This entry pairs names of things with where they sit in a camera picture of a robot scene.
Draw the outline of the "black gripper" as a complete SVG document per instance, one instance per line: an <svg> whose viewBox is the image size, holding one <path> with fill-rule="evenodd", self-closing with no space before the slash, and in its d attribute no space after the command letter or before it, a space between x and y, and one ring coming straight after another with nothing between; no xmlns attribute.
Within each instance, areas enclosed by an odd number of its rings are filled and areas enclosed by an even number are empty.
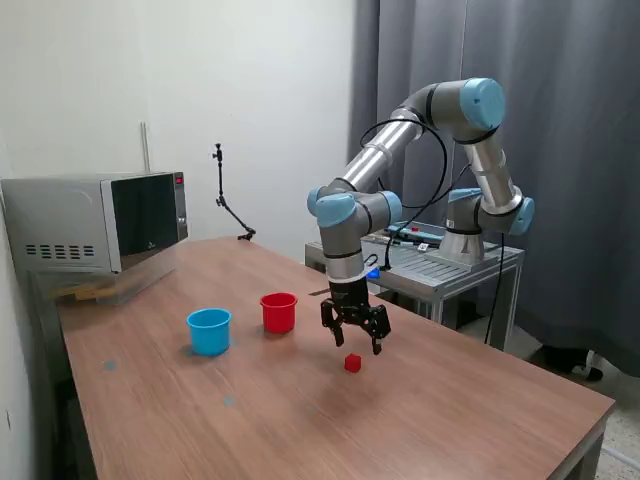
<svg viewBox="0 0 640 480"><path fill-rule="evenodd" d="M370 336L374 355L382 351L382 341L391 332L384 305L370 306L367 280L360 277L351 282L329 282L330 299L321 302L322 325L329 329L337 347L344 344L344 316L361 316L361 328Z"/></svg>

